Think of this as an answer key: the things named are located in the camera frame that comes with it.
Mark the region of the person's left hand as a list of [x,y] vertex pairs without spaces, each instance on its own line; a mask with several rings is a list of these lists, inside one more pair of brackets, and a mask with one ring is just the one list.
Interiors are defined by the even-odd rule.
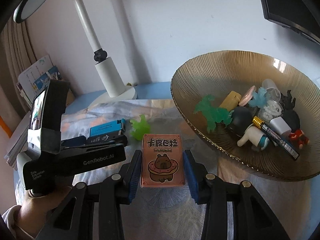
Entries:
[[17,226],[35,238],[46,223],[48,212],[58,207],[71,189],[64,186],[46,196],[28,197],[17,214]]

